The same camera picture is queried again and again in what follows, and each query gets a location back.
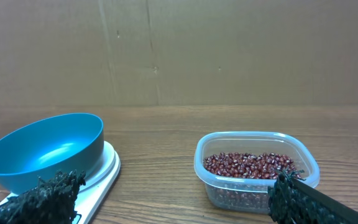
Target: bowl rim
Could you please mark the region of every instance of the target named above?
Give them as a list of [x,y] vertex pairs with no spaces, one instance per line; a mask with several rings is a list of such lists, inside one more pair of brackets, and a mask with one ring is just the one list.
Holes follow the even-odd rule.
[[215,132],[215,133],[209,133],[202,137],[197,144],[195,156],[194,156],[194,170],[196,172],[196,175],[200,180],[202,180],[204,183],[217,187],[220,189],[226,189],[226,190],[240,190],[241,189],[232,189],[228,187],[230,184],[235,185],[264,185],[264,186],[273,186],[276,180],[266,180],[266,179],[242,179],[242,178],[236,178],[236,177],[223,177],[219,175],[215,175],[207,171],[203,165],[202,162],[204,158],[202,158],[202,150],[205,143],[207,143],[210,139],[222,137],[222,136],[263,136],[268,138],[276,138],[281,139],[282,141],[287,141],[292,144],[294,144],[298,150],[301,150],[305,156],[306,159],[309,160],[312,168],[312,173],[309,174],[309,176],[306,178],[306,180],[301,180],[305,184],[309,185],[312,188],[315,188],[320,180],[320,169],[319,166],[315,160],[315,158],[311,155],[310,151],[306,148],[306,146],[296,138],[283,134],[283,133],[275,133],[275,132],[265,132],[265,131],[223,131],[223,132]]
[[[40,120],[38,120],[38,121],[34,121],[33,123],[27,124],[27,125],[25,125],[25,126],[23,126],[23,127],[21,127],[21,128],[18,128],[18,129],[16,129],[16,130],[12,131],[11,133],[5,135],[4,137],[2,137],[2,138],[0,139],[0,141],[3,141],[3,140],[4,140],[5,138],[7,138],[8,136],[10,136],[10,135],[12,135],[12,134],[14,134],[14,133],[20,131],[21,129],[24,129],[24,128],[30,126],[30,125],[33,125],[33,124],[36,124],[36,123],[39,123],[39,122],[42,122],[42,121],[46,121],[46,120],[52,119],[52,118],[57,118],[57,117],[61,117],[61,116],[79,115],[79,114],[80,114],[80,115],[87,115],[87,116],[90,115],[90,116],[93,116],[93,117],[95,117],[95,118],[98,118],[98,120],[99,120],[100,123],[101,123],[100,130],[99,130],[98,134],[96,135],[96,137],[88,144],[88,145],[90,145],[90,144],[94,143],[95,140],[97,140],[97,138],[99,138],[100,135],[102,134],[103,129],[104,129],[104,123],[103,123],[103,120],[102,120],[99,116],[97,116],[97,115],[95,115],[95,114],[91,114],[91,113],[80,113],[80,112],[79,112],[79,113],[60,114],[60,115],[56,115],[56,116],[51,116],[51,117],[48,117],[48,118],[40,119]],[[82,151],[83,151],[83,149],[80,150],[80,151],[78,151],[77,153],[71,155],[70,157],[66,158],[65,160],[74,157],[75,155],[77,155],[78,153],[80,153],[80,152],[82,152]],[[43,167],[43,168],[41,168],[41,169],[36,169],[36,170],[16,172],[16,173],[7,173],[7,174],[1,174],[1,173],[0,173],[0,177],[14,176],[14,175],[23,175],[23,174],[31,174],[31,173],[34,173],[34,172],[37,172],[37,171],[40,171],[40,170],[48,169],[49,167],[54,166],[54,165],[56,165],[56,164],[58,164],[58,163],[60,163],[60,162],[62,162],[62,161],[56,162],[56,163],[54,163],[54,164],[50,164],[49,166]]]

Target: white scale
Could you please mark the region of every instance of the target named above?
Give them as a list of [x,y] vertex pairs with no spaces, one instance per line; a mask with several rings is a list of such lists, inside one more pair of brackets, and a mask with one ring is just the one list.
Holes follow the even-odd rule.
[[[87,224],[91,220],[119,173],[121,167],[119,156],[113,146],[106,141],[98,164],[95,171],[85,179],[86,185],[80,187],[74,208],[80,215],[77,215],[73,224]],[[0,205],[6,203],[12,196],[17,195],[9,194]]]

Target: translucent container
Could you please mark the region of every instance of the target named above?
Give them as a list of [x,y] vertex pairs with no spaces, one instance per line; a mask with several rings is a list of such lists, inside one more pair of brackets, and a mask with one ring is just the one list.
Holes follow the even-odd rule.
[[214,175],[203,167],[204,158],[220,152],[252,153],[264,152],[286,154],[294,161],[303,182],[315,188],[320,180],[320,169],[309,150],[297,139],[282,133],[236,131],[211,133],[204,136],[197,145],[194,170],[205,183],[210,201],[217,207],[242,212],[268,213],[267,187],[276,180],[242,179]]

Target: brown wall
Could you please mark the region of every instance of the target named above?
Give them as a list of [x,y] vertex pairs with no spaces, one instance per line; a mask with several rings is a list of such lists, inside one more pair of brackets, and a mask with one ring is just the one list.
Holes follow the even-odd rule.
[[358,104],[355,0],[0,0],[0,106]]

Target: tabletop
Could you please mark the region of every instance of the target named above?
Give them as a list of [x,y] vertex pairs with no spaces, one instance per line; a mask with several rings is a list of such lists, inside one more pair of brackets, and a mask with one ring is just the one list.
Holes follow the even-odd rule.
[[[275,131],[299,139],[320,167],[317,189],[358,211],[358,106],[0,108],[0,138],[38,119],[89,112],[121,158],[121,174],[93,223],[272,223],[221,210],[196,176],[196,144],[215,131]],[[0,186],[0,201],[8,191]]]

